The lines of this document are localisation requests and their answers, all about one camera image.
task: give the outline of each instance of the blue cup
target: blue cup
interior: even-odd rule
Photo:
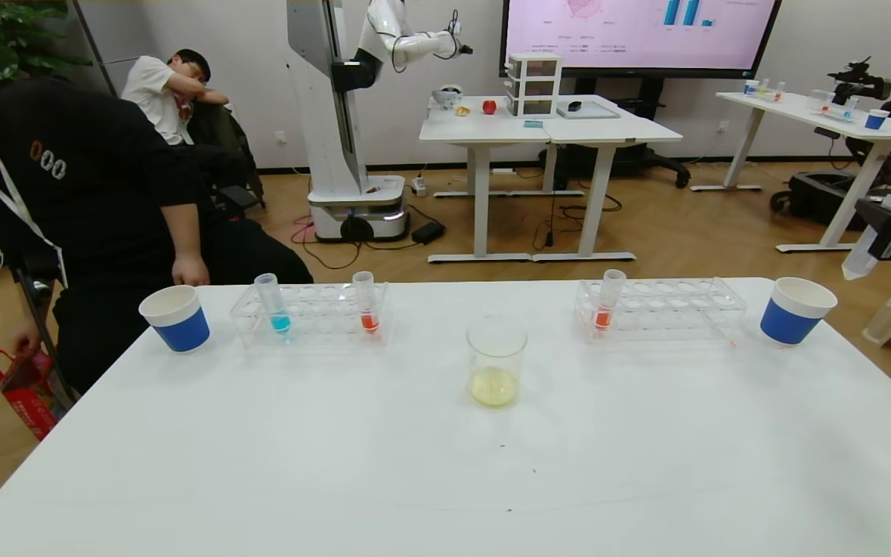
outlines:
[[[776,342],[797,345],[832,309],[838,297],[805,278],[779,278],[761,318],[761,330]]]
[[[887,110],[870,110],[869,120],[865,121],[865,126],[869,130],[881,130],[882,124],[885,124],[888,117],[889,112]]]
[[[194,286],[170,286],[146,296],[139,315],[174,352],[195,350],[211,336]]]

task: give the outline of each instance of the monitor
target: monitor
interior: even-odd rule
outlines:
[[[556,53],[567,77],[754,77],[782,0],[505,0],[511,53]]]

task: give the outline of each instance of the man's hand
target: man's hand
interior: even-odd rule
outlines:
[[[43,342],[43,338],[40,338],[36,321],[32,320],[32,317],[27,317],[21,325],[13,329],[10,348],[15,355],[32,354],[39,350],[40,342]]]
[[[174,285],[209,285],[208,268],[201,256],[178,256],[174,260]]]

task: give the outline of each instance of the black hair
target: black hair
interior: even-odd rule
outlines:
[[[201,54],[191,49],[177,50],[174,56],[179,56],[184,63],[197,63],[198,67],[201,68],[202,75],[205,75],[205,81],[212,79],[212,70],[208,67],[208,60],[205,60],[205,56],[201,56]]]

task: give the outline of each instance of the desk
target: desk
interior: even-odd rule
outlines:
[[[771,281],[729,284],[757,322]],[[827,324],[604,350],[575,282],[392,285],[385,352],[260,361],[199,290],[211,344],[135,342],[0,490],[0,557],[891,556],[891,380]],[[530,329],[513,408],[464,388],[484,311]]]
[[[883,163],[888,158],[889,152],[891,152],[891,118],[886,121],[881,130],[869,130],[865,127],[863,117],[853,124],[848,124],[814,114],[806,109],[807,98],[795,93],[786,93],[782,102],[778,103],[752,98],[742,93],[717,93],[717,96],[721,99],[752,107],[752,117],[749,120],[745,138],[742,139],[742,144],[738,148],[738,154],[735,155],[735,159],[731,163],[731,170],[728,171],[724,184],[722,186],[690,187],[690,190],[693,191],[761,190],[760,186],[742,186],[738,180],[742,169],[745,168],[747,156],[752,151],[752,143],[758,133],[761,119],[767,112],[785,116],[814,127],[838,132],[838,134],[845,137],[859,138],[859,140],[871,142],[872,149],[869,153],[869,158],[862,165],[862,170],[856,176],[855,183],[852,184],[852,188],[845,195],[845,200],[841,202],[841,209],[838,209],[834,220],[831,220],[831,225],[828,226],[827,232],[824,233],[820,243],[782,244],[777,246],[777,250],[782,251],[782,253],[792,253],[792,251],[851,251],[855,244],[842,244],[841,237],[844,236],[845,230],[848,230],[848,223],[852,221],[852,216],[855,216],[855,205],[869,193],[873,181],[876,180]]]
[[[597,230],[603,215],[604,196],[611,179],[614,155],[617,149],[646,142],[677,142],[683,136],[646,118],[633,115],[618,108],[614,103],[599,95],[570,95],[560,100],[593,102],[612,108],[621,118],[614,120],[566,120],[555,118],[545,122],[545,131],[554,145],[584,145],[597,148],[597,163],[590,183],[590,201],[583,219],[583,232],[580,234],[579,250],[574,254],[538,254],[534,261],[632,261],[636,257],[628,251],[616,253],[593,253],[597,242]],[[554,165],[555,149],[549,152],[548,165]]]
[[[484,114],[481,107],[487,99],[497,102],[497,113]],[[524,120],[510,116],[501,97],[466,97],[463,106],[470,109],[466,117],[441,110],[434,101],[428,102],[428,119],[422,125],[418,140],[445,142],[466,149],[465,193],[445,193],[445,196],[474,195],[474,238],[472,255],[442,255],[428,258],[428,263],[449,261],[531,261],[531,255],[487,253],[487,211],[490,200],[490,150],[516,144],[548,144],[548,134],[540,128],[524,127]],[[552,194],[555,165],[545,170],[544,191],[524,191],[520,194]]]
[[[494,98],[498,103],[497,113],[488,116],[482,113],[484,100]],[[651,120],[634,116],[616,108],[614,103],[598,95],[562,95],[560,101],[589,101],[614,109],[621,114],[618,119],[566,120],[548,118],[541,120],[542,128],[525,128],[523,118],[515,118],[504,107],[506,101],[495,97],[467,97],[463,105],[470,108],[470,116],[465,118],[453,115],[452,111],[435,110],[430,102],[428,119],[422,125],[418,138],[425,142],[448,142],[467,148],[467,187],[466,193],[446,193],[448,196],[474,194],[474,241],[471,255],[436,255],[428,258],[428,263],[448,263],[448,261],[608,261],[633,260],[634,254],[628,251],[616,253],[594,253],[597,231],[600,227],[604,195],[616,149],[644,142],[676,142],[682,136]],[[547,165],[542,191],[514,191],[513,193],[491,193],[490,149],[500,145],[513,145],[518,142],[545,142],[548,144]],[[597,163],[593,173],[590,201],[587,203],[583,232],[579,251],[574,254],[488,254],[487,253],[487,211],[491,195],[573,195],[576,191],[552,191],[555,176],[556,145],[587,145],[598,149]]]

